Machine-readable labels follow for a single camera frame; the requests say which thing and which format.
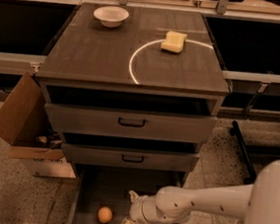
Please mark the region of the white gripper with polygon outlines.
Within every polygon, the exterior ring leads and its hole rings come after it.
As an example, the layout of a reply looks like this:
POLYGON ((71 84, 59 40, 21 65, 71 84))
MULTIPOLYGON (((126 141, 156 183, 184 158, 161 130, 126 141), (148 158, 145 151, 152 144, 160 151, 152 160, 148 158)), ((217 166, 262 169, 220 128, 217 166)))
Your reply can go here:
POLYGON ((128 193, 131 201, 129 209, 131 219, 124 218, 120 224, 151 224, 160 220, 160 212, 154 195, 138 195, 134 190, 128 193))

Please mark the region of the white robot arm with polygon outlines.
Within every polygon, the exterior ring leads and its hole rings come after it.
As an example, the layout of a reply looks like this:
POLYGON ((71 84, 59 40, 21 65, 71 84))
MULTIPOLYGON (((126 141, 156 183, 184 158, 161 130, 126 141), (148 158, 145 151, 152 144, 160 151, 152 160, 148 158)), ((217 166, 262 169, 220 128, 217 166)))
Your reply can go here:
POLYGON ((280 159, 266 165, 251 185, 188 189, 163 187, 152 196, 131 191, 129 217, 121 224, 178 224, 190 212, 242 219, 244 224, 280 224, 280 159))

